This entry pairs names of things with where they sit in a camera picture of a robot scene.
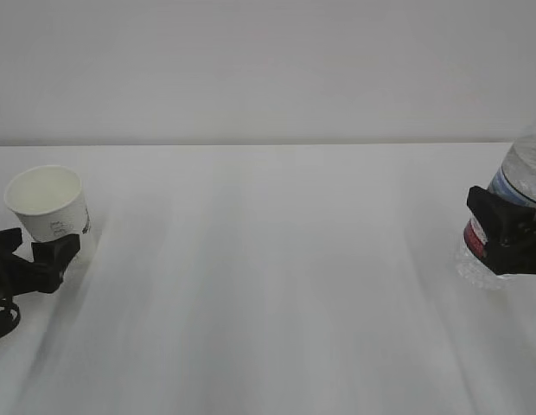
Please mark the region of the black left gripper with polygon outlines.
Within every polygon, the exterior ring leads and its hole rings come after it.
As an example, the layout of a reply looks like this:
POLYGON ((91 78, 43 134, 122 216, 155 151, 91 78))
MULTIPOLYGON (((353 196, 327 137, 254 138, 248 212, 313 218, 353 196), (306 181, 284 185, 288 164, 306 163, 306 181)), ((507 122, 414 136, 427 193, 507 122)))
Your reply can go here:
POLYGON ((71 233, 49 242, 33 242, 33 261, 15 255, 21 244, 20 227, 0 231, 0 299, 57 291, 80 251, 80 236, 71 233))

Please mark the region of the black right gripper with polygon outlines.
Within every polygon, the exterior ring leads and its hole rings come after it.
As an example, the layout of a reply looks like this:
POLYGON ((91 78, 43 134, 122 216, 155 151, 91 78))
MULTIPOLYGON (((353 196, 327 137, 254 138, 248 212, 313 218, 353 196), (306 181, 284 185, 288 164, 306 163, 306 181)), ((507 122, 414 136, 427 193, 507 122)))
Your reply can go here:
POLYGON ((475 255, 495 275, 536 275, 536 208, 507 201, 479 186, 467 206, 486 237, 475 255))

